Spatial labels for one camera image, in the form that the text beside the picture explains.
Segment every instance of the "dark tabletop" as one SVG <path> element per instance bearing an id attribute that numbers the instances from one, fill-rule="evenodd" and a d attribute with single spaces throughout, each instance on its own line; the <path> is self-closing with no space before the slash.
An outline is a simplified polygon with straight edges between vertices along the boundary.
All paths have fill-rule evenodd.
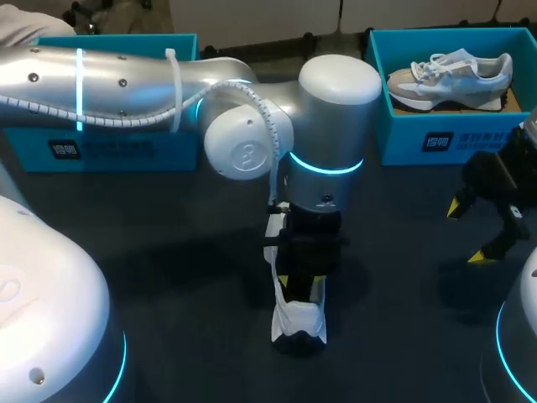
<path id="1" fill-rule="evenodd" d="M 26 175 L 0 149 L 37 214 L 101 266 L 138 401 L 485 402 L 480 354 L 532 242 L 464 263 L 501 222 L 485 202 L 446 219 L 460 167 L 382 167 L 370 141 L 344 214 L 352 244 L 327 282 L 328 346 L 292 359 L 270 344 L 267 178 L 228 181 L 204 160 L 195 173 Z"/>

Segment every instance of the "shoelace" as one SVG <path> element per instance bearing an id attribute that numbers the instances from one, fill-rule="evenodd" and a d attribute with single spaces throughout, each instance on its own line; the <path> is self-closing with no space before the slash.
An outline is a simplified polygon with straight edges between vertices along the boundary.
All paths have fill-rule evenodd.
<path id="1" fill-rule="evenodd" d="M 421 63 L 416 63 L 415 61 L 410 63 L 410 69 L 416 80 L 423 81 L 433 74 L 438 76 L 440 73 L 451 72 L 449 67 L 446 67 L 437 61 L 443 56 L 445 55 L 442 53 L 435 53 L 430 57 L 429 63 L 424 61 Z"/>

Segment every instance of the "teal box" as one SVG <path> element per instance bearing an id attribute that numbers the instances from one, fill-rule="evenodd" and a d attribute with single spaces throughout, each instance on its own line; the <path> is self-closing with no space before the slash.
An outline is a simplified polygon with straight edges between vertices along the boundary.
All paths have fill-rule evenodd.
<path id="1" fill-rule="evenodd" d="M 200 58 L 195 34 L 43 37 L 37 44 L 165 59 Z M 196 133 L 100 134 L 75 130 L 6 128 L 9 143 L 27 172 L 178 171 L 196 167 Z"/>
<path id="2" fill-rule="evenodd" d="M 412 61 L 429 61 L 434 53 L 461 48 L 483 58 L 511 55 L 511 88 L 522 112 L 396 115 L 386 86 L 388 74 L 410 67 Z M 498 151 L 537 106 L 537 43 L 527 29 L 374 30 L 366 61 L 383 83 L 375 123 L 383 165 L 464 164 L 478 150 Z M 429 147 L 438 143 L 442 146 Z"/>

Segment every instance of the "blue light ring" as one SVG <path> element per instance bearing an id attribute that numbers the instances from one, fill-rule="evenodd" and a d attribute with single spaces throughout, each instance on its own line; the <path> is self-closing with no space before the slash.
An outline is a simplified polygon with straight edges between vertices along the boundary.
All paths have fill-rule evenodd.
<path id="1" fill-rule="evenodd" d="M 123 377 L 123 372 L 125 372 L 125 364 L 127 363 L 127 336 L 125 335 L 125 332 L 123 332 L 123 361 L 121 363 L 121 369 L 119 370 L 119 374 L 117 375 L 116 382 L 114 383 L 113 387 L 110 389 L 110 392 L 108 392 L 108 396 L 105 400 L 102 401 L 102 403 L 109 403 L 116 393 L 117 387 L 119 386 L 119 383 L 121 382 L 121 379 Z"/>
<path id="2" fill-rule="evenodd" d="M 306 168 L 307 170 L 311 170 L 313 172 L 316 172 L 318 174 L 323 174 L 323 175 L 345 175 L 345 174 L 350 174 L 351 172 L 354 172 L 355 170 L 360 168 L 360 166 L 362 166 L 362 163 L 363 163 L 363 159 L 362 159 L 360 162 L 358 162 L 354 166 L 351 166 L 350 168 L 345 168 L 345 169 L 342 169 L 342 170 L 325 170 L 325 169 L 317 168 L 316 166 L 313 166 L 313 165 L 305 163 L 303 160 L 301 160 L 299 157 L 297 157 L 293 153 L 289 153 L 289 154 L 291 155 L 291 158 L 298 165 L 302 166 L 303 168 Z"/>
<path id="3" fill-rule="evenodd" d="M 83 89 L 84 89 L 84 50 L 76 50 L 76 114 L 83 114 Z M 76 122 L 76 131 L 81 132 L 83 129 L 82 122 Z"/>
<path id="4" fill-rule="evenodd" d="M 252 84 L 252 82 L 248 81 L 248 80 L 243 80 L 242 78 L 230 78 L 229 80 L 226 80 L 226 81 L 229 81 L 229 82 L 240 82 L 242 84 Z M 201 103 L 203 102 L 205 98 L 202 98 L 200 101 L 198 101 L 198 103 L 196 104 L 196 109 L 195 109 L 195 112 L 194 112 L 194 115 L 196 117 L 196 121 L 198 121 L 198 114 L 200 113 L 200 106 L 201 106 Z"/>
<path id="5" fill-rule="evenodd" d="M 511 369 L 509 368 L 507 361 L 505 360 L 505 357 L 503 356 L 502 346 L 500 344 L 500 317 L 502 316 L 502 310 L 503 306 L 505 305 L 505 302 L 502 304 L 502 307 L 500 308 L 500 312 L 498 314 L 498 319 L 496 320 L 496 344 L 498 346 L 498 354 L 500 356 L 500 359 L 502 360 L 503 367 L 507 371 L 509 377 L 515 384 L 517 388 L 519 388 L 520 392 L 530 401 L 531 403 L 537 403 L 537 400 L 535 400 L 533 397 L 529 395 L 529 393 L 522 387 L 522 385 L 516 380 L 516 378 L 513 375 L 513 372 L 511 372 Z"/>

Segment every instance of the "sneaker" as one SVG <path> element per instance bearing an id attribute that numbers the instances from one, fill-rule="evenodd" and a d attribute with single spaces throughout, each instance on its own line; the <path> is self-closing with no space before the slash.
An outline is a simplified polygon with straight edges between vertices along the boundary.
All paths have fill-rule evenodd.
<path id="1" fill-rule="evenodd" d="M 445 101 L 499 111 L 512 76 L 513 59 L 507 53 L 497 59 L 479 59 L 460 49 L 395 71 L 389 76 L 388 91 L 397 101 L 420 111 Z"/>
<path id="2" fill-rule="evenodd" d="M 275 237 L 284 227 L 285 214 L 273 214 L 268 220 L 267 237 Z M 285 281 L 276 272 L 278 247 L 263 249 L 265 260 L 270 264 L 276 296 L 272 318 L 271 339 L 282 353 L 309 356 L 322 350 L 326 344 L 325 277 L 311 287 L 310 301 L 287 301 L 284 296 Z"/>

